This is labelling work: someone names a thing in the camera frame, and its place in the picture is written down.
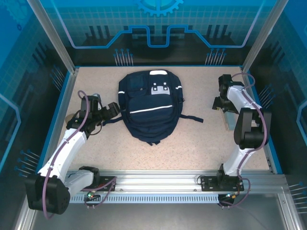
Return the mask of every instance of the metal frame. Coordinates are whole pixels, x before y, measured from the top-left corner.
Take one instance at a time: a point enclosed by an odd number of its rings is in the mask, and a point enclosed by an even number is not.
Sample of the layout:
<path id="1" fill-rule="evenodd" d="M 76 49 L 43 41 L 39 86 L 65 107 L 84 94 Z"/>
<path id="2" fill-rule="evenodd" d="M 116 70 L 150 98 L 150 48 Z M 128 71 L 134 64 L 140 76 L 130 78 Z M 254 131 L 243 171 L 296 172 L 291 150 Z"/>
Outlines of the metal frame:
<path id="1" fill-rule="evenodd" d="M 52 132 L 50 144 L 44 162 L 57 147 L 60 129 L 65 119 L 65 114 L 71 98 L 71 93 L 77 77 L 75 66 L 67 53 L 59 35 L 51 23 L 45 9 L 39 0 L 27 0 L 38 20 L 42 24 L 53 46 L 71 73 L 64 98 L 56 119 L 55 129 Z M 250 50 L 244 64 L 243 71 L 246 72 L 255 60 L 271 29 L 277 22 L 288 0 L 278 0 L 266 20 L 260 34 L 258 35 L 252 49 Z M 215 170 L 210 171 L 101 171 L 103 175 L 117 176 L 117 186 L 114 194 L 217 194 L 215 192 L 201 192 L 201 186 L 197 185 L 196 179 L 199 175 L 215 175 Z M 289 230 L 302 230 L 302 224 L 295 209 L 293 199 L 284 175 L 272 174 L 268 170 L 243 171 L 242 175 L 251 180 L 252 194 L 278 194 L 281 204 L 281 212 L 284 216 L 286 226 Z M 36 211 L 30 210 L 25 198 L 21 213 L 19 215 L 15 230 L 28 230 L 31 228 Z"/>
<path id="2" fill-rule="evenodd" d="M 243 72 L 247 72 L 251 65 L 253 64 L 256 56 L 260 52 L 264 42 L 270 35 L 273 27 L 275 26 L 279 16 L 282 14 L 283 9 L 285 8 L 288 0 L 277 0 L 273 9 L 270 12 L 267 20 L 265 21 L 262 29 L 260 30 L 256 41 L 254 42 L 252 48 L 250 49 L 244 63 L 243 63 Z"/>
<path id="3" fill-rule="evenodd" d="M 278 194 L 278 198 L 287 228 L 289 230 L 303 230 L 304 228 L 291 194 L 283 191 Z"/>
<path id="4" fill-rule="evenodd" d="M 64 44 L 62 43 L 56 29 L 54 28 L 51 20 L 49 19 L 45 8 L 42 6 L 39 0 L 27 0 L 31 6 L 34 14 L 45 30 L 47 36 L 49 37 L 52 45 L 55 47 L 59 57 L 62 59 L 65 67 L 70 73 L 74 73 L 75 65 L 73 64 L 71 57 L 69 56 Z"/>

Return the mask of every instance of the backpack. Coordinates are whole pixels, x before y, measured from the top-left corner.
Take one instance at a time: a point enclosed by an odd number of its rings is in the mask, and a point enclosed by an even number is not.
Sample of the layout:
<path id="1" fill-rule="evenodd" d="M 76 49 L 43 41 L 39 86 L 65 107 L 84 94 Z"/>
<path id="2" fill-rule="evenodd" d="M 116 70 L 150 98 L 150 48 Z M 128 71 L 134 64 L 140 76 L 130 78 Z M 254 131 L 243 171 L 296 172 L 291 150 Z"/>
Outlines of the backpack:
<path id="1" fill-rule="evenodd" d="M 119 82 L 121 117 L 133 137 L 151 146 L 169 136 L 180 117 L 203 123 L 203 119 L 182 115 L 184 98 L 179 78 L 167 70 L 146 70 L 128 74 Z"/>

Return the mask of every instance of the glass panel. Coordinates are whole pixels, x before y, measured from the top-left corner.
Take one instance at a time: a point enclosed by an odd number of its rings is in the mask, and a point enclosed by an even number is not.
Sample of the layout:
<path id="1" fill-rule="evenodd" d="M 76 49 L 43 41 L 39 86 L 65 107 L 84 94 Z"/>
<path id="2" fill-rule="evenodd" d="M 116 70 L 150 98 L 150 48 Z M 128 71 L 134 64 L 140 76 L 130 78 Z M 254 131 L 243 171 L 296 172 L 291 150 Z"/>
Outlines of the glass panel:
<path id="1" fill-rule="evenodd" d="M 242 65 L 276 0 L 42 0 L 75 65 Z"/>
<path id="2" fill-rule="evenodd" d="M 271 136 L 289 184 L 307 183 L 306 1 L 289 1 L 250 72 L 272 111 Z"/>
<path id="3" fill-rule="evenodd" d="M 0 6 L 0 220 L 1 229 L 9 230 L 67 70 L 26 1 L 0 1 Z"/>

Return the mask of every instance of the enclosure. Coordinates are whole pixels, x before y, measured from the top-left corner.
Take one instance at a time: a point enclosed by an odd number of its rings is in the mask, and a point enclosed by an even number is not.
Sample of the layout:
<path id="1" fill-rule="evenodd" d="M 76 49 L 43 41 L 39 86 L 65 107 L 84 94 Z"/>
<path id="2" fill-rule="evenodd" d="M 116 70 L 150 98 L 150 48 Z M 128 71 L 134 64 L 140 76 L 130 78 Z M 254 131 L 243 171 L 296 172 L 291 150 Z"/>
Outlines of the enclosure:
<path id="1" fill-rule="evenodd" d="M 307 2 L 0 0 L 0 6 L 1 229 L 305 229 Z M 103 106 L 117 103 L 119 81 L 141 70 L 177 75 L 182 113 L 203 124 L 180 118 L 154 146 L 134 138 L 122 121 L 103 126 L 68 174 L 86 165 L 117 176 L 105 204 L 87 210 L 79 192 L 51 220 L 29 209 L 24 181 L 60 144 L 65 118 L 80 109 L 78 90 L 100 94 Z M 204 192 L 198 178 L 215 176 L 235 146 L 238 115 L 212 107 L 218 78 L 236 73 L 255 77 L 247 92 L 272 121 L 268 144 L 242 171 L 249 196 L 222 210 L 215 200 L 229 192 Z M 245 74 L 234 80 L 253 83 Z"/>

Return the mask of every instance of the beige floor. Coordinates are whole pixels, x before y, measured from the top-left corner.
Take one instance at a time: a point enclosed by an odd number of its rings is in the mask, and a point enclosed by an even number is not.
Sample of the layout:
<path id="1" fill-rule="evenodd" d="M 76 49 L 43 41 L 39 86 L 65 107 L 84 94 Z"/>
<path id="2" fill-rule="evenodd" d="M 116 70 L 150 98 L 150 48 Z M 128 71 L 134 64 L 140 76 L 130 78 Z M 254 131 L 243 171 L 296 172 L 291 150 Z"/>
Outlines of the beige floor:
<path id="1" fill-rule="evenodd" d="M 67 114 L 80 109 L 78 90 L 101 95 L 103 105 L 118 101 L 118 82 L 126 74 L 159 67 L 82 67 L 73 89 Z M 220 111 L 212 110 L 219 95 L 218 77 L 240 72 L 239 67 L 164 67 L 179 76 L 185 98 L 185 115 L 202 117 L 204 123 L 179 119 L 172 135 L 157 146 L 133 138 L 123 122 L 103 127 L 88 139 L 75 157 L 71 169 L 83 165 L 100 170 L 210 170 L 225 162 L 235 145 Z M 244 169 L 268 169 L 264 152 L 253 154 Z"/>

